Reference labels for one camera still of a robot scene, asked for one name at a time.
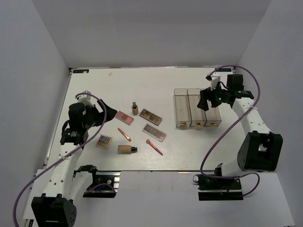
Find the pink blush palette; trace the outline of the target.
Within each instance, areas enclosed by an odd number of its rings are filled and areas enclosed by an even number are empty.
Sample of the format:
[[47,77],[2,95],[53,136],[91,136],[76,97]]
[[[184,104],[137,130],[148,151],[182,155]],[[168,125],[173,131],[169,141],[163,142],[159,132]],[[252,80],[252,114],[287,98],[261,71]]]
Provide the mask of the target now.
[[117,114],[115,115],[115,118],[120,120],[121,122],[127,124],[127,125],[131,125],[132,122],[134,121],[134,118],[121,112],[121,111],[118,111]]

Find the round foundation bottle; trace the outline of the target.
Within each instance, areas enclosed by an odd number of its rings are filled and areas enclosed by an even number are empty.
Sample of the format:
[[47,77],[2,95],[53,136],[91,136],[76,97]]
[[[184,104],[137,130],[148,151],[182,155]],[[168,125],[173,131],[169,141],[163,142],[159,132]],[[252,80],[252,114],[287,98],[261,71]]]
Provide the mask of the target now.
[[133,115],[137,115],[139,113],[136,102],[133,102],[133,104],[132,104],[132,113],[133,113]]

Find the colourful square eyeshadow palette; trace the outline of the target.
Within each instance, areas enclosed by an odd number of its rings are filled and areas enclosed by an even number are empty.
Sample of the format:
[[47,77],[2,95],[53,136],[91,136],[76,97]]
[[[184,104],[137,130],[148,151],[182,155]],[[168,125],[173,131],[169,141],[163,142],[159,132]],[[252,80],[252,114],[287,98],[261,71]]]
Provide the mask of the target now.
[[96,142],[96,147],[102,148],[102,149],[108,149],[111,141],[112,141],[112,137],[100,134],[100,136]]

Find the square foundation bottle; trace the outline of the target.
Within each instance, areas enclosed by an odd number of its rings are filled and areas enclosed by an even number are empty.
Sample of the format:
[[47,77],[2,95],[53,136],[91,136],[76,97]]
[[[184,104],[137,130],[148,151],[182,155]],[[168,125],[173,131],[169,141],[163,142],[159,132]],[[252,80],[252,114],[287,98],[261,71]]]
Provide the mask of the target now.
[[117,148],[118,154],[132,154],[136,153],[137,150],[137,147],[132,147],[131,145],[118,145]]

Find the brown gold eyeshadow palette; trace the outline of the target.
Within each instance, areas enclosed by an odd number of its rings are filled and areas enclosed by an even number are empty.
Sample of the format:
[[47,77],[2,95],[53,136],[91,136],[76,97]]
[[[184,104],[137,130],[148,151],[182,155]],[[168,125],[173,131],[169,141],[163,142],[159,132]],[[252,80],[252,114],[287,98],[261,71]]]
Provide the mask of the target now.
[[150,112],[147,109],[142,109],[141,112],[139,113],[139,116],[142,117],[143,119],[147,120],[150,123],[153,123],[155,125],[159,125],[162,121],[162,118],[159,117],[158,115]]

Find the round pink makeup brush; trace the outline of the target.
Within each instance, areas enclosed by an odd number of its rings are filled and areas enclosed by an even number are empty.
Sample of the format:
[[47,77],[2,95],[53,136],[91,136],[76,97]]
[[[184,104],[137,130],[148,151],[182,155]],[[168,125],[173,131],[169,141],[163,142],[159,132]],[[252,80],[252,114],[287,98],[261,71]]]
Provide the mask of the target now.
[[163,156],[163,153],[149,139],[146,140],[146,143],[150,145],[157,153]]

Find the mauve eyeshadow palette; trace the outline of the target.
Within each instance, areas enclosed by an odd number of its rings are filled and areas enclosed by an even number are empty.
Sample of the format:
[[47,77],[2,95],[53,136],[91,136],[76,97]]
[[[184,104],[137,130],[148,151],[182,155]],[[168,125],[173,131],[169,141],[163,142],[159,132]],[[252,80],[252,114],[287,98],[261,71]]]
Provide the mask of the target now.
[[166,133],[158,130],[157,128],[149,124],[146,124],[142,131],[160,142],[163,142],[167,136]]

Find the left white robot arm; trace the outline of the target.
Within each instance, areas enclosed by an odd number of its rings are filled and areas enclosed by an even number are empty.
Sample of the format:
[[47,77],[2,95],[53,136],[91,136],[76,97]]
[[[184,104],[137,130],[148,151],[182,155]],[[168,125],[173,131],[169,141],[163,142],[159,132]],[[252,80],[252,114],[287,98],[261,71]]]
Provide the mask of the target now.
[[69,106],[69,119],[62,127],[58,160],[49,166],[53,174],[41,196],[34,197],[31,208],[40,227],[72,227],[77,208],[71,190],[75,166],[87,143],[88,130],[111,121],[117,110],[98,101],[102,112],[88,99],[79,99]]

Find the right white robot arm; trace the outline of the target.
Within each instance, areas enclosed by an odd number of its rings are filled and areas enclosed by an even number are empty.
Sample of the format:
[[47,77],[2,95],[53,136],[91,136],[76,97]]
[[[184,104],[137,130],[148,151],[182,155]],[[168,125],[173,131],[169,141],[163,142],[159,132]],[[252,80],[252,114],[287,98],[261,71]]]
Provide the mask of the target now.
[[201,90],[197,107],[208,111],[222,103],[229,104],[246,134],[237,157],[229,163],[219,164],[215,169],[214,184],[223,189],[231,183],[231,178],[254,172],[274,172],[283,138],[280,134],[273,133],[262,120],[254,106],[253,94],[244,89],[243,75],[228,75],[225,87],[221,86],[218,74],[206,78],[211,85]]

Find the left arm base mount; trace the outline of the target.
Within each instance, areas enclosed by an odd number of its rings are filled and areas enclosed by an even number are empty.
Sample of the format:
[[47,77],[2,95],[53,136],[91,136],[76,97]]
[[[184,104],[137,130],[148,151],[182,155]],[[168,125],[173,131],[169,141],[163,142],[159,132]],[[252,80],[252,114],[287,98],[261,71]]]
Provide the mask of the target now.
[[94,165],[80,166],[74,170],[73,177],[84,176],[88,174],[89,185],[84,190],[84,198],[114,198],[118,191],[120,173],[102,172]]

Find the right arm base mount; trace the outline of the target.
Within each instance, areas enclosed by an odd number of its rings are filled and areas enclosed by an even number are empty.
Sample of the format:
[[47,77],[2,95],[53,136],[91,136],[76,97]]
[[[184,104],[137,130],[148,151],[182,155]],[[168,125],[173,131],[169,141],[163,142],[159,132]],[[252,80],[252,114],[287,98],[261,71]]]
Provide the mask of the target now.
[[217,179],[202,174],[193,176],[198,185],[199,201],[241,201],[243,193],[239,179]]

